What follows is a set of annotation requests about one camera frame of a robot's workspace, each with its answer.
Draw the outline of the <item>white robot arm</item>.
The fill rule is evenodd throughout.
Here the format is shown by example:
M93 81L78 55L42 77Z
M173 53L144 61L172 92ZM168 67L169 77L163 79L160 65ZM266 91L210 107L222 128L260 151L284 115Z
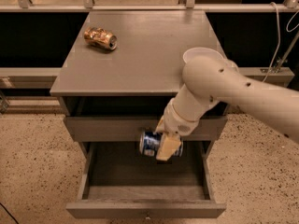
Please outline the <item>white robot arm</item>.
M197 56L182 72L183 86L164 110L156 131L162 140L156 159L167 161L198 126L199 119L224 102L299 142L299 92L244 77L223 59Z

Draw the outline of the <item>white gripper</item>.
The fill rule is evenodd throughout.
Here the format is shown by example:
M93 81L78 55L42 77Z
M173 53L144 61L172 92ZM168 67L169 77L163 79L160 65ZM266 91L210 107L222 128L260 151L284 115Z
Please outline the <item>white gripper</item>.
M174 98L170 100L160 118L156 133L163 133L160 146L157 151L158 161L168 161L181 145L179 136L188 136L198 126L199 121L187 121L182 118L174 108Z

